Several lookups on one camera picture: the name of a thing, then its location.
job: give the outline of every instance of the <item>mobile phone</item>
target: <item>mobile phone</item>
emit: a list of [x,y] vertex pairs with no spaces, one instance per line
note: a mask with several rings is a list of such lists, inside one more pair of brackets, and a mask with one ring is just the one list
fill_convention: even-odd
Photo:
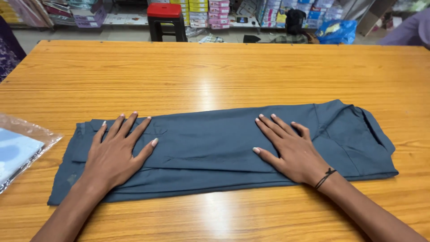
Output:
[[248,18],[247,17],[237,17],[236,22],[246,24],[246,23],[248,23]]

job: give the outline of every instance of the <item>person's left hand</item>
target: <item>person's left hand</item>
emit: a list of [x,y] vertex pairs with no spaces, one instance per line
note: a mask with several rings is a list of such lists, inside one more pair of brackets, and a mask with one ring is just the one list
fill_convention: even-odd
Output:
[[151,117],[146,118],[129,134],[137,115],[137,112],[132,113],[123,123],[125,115],[121,114],[110,127],[102,142],[107,129],[106,121],[103,122],[92,140],[88,160],[82,174],[86,182],[91,182],[98,188],[107,189],[106,192],[108,192],[126,182],[152,154],[158,143],[158,138],[150,141],[136,157],[132,155],[136,141],[151,122]]

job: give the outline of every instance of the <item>blue plastic bag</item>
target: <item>blue plastic bag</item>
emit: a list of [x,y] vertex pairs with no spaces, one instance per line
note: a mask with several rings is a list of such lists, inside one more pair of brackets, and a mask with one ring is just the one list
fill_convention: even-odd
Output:
[[315,35],[321,44],[352,44],[356,29],[355,20],[334,19],[324,22]]

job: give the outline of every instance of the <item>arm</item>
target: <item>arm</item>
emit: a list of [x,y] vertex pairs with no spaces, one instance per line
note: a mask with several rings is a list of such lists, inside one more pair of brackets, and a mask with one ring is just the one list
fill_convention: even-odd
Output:
[[[253,148],[254,152],[291,180],[315,187],[331,167],[315,150],[309,130],[292,122],[291,126],[299,131],[299,136],[276,115],[271,117],[274,122],[263,115],[255,122],[273,143],[280,157],[261,148]],[[373,242],[427,242],[411,227],[362,194],[338,172],[331,174],[318,191],[341,207]]]
[[148,117],[129,134],[136,118],[137,112],[134,112],[123,123],[124,114],[120,115],[102,142],[107,129],[106,122],[103,123],[94,136],[82,176],[31,242],[75,241],[88,216],[104,196],[142,167],[158,139],[149,142],[139,155],[133,157],[134,145],[151,121]]

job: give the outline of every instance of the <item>light blue fabric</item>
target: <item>light blue fabric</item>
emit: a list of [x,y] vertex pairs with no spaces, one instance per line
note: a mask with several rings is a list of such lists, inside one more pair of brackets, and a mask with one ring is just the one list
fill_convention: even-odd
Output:
[[[105,202],[149,199],[201,192],[295,185],[253,151],[277,154],[255,124],[259,114],[275,113],[286,123],[310,129],[321,156],[348,180],[388,178],[398,174],[391,161],[394,145],[370,112],[339,100],[323,104],[278,105],[153,117],[133,149],[136,156],[159,138],[153,154]],[[145,118],[138,118],[131,131]],[[92,138],[103,120],[77,124],[55,176],[49,205],[58,205],[81,176]],[[108,120],[108,129],[114,120]]]
[[0,185],[27,163],[44,143],[0,128]]

